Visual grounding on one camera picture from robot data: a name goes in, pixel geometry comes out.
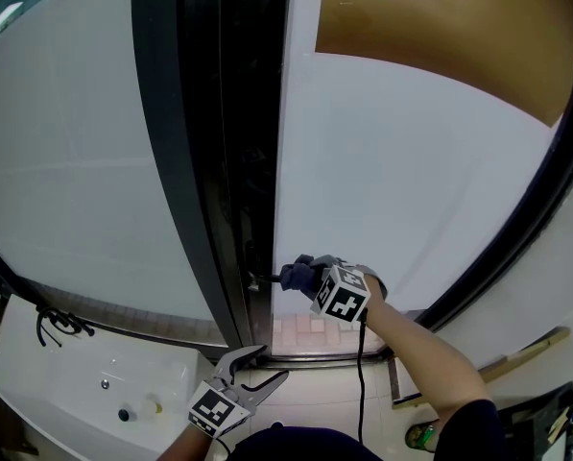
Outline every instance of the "sink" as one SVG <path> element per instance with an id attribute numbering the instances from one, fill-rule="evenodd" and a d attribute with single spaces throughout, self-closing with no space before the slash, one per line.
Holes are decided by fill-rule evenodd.
<path id="1" fill-rule="evenodd" d="M 36 315 L 11 297 L 0 330 L 0 397 L 80 459 L 155 460 L 185 428 L 186 404 L 211 375 L 209 361 L 194 349 L 97 328 L 92 337 L 64 335 L 47 320 L 62 348 L 47 336 L 43 348 Z"/>

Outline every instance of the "forearm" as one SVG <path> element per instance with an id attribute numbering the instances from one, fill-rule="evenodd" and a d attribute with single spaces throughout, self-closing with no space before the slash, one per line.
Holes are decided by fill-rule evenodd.
<path id="1" fill-rule="evenodd" d="M 211 437 L 193 425 L 181 433 L 157 461 L 203 461 L 211 446 Z"/>
<path id="2" fill-rule="evenodd" d="M 368 326 L 393 349 L 410 377 L 444 422 L 465 404 L 488 399 L 478 372 L 441 338 L 384 303 L 378 282 L 366 277 L 372 293 Z"/>

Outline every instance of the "wire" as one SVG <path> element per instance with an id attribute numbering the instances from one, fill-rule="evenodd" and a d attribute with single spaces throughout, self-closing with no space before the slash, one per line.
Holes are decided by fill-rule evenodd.
<path id="1" fill-rule="evenodd" d="M 228 446 L 224 443 L 224 441 L 223 441 L 222 439 L 216 439 L 216 441 L 218 441 L 220 444 L 222 444 L 222 447 L 227 450 L 228 457 L 230 457 L 230 449 L 229 449 Z"/>
<path id="2" fill-rule="evenodd" d="M 361 401 L 359 403 L 359 442 L 363 444 L 363 416 L 365 415 L 365 380 L 363 379 L 363 346 L 365 345 L 365 328 L 367 327 L 367 309 L 361 313 L 361 330 L 359 331 L 359 352 L 356 355 L 356 367 L 359 370 L 359 380 L 361 381 Z"/>

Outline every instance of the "brown panel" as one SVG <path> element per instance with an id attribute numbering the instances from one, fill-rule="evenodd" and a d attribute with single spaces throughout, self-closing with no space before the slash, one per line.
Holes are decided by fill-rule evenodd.
<path id="1" fill-rule="evenodd" d="M 573 0 L 322 0 L 316 51 L 478 87 L 548 126 L 573 82 Z"/>

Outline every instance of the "black shirt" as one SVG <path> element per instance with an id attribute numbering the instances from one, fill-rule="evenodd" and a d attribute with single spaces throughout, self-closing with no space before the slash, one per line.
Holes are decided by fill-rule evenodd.
<path id="1" fill-rule="evenodd" d="M 261 430 L 240 442 L 228 461 L 261 459 L 380 460 L 369 449 L 341 432 L 329 428 L 283 427 Z M 487 400 L 478 400 L 457 411 L 440 435 L 434 459 L 510 459 L 495 405 Z"/>

